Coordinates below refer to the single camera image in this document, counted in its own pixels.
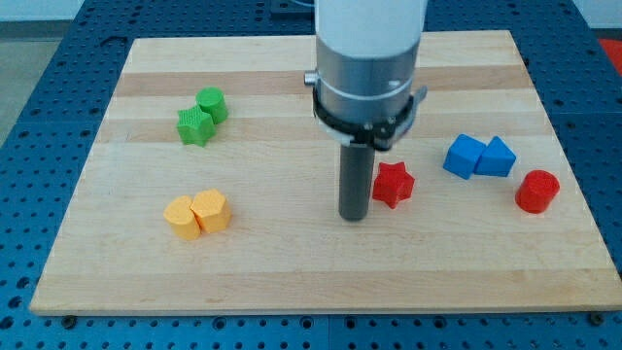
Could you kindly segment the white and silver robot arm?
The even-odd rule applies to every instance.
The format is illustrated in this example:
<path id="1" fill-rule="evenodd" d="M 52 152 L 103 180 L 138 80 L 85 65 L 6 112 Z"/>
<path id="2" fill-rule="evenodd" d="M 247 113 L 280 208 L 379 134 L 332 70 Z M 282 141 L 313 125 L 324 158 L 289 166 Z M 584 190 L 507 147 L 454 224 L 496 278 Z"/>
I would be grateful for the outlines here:
<path id="1" fill-rule="evenodd" d="M 425 88 L 412 88 L 428 0 L 318 0 L 316 67 L 304 75 L 313 112 L 340 145 L 338 213 L 368 211 L 374 157 L 412 127 Z"/>

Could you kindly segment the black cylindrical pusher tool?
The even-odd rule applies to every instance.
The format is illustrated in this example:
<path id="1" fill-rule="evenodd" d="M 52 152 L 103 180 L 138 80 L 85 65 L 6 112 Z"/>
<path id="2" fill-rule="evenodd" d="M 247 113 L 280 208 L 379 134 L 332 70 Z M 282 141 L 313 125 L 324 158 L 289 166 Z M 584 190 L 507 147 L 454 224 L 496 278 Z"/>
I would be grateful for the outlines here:
<path id="1" fill-rule="evenodd" d="M 369 147 L 340 147 L 338 212 L 346 221 L 360 221 L 367 215 L 374 156 Z"/>

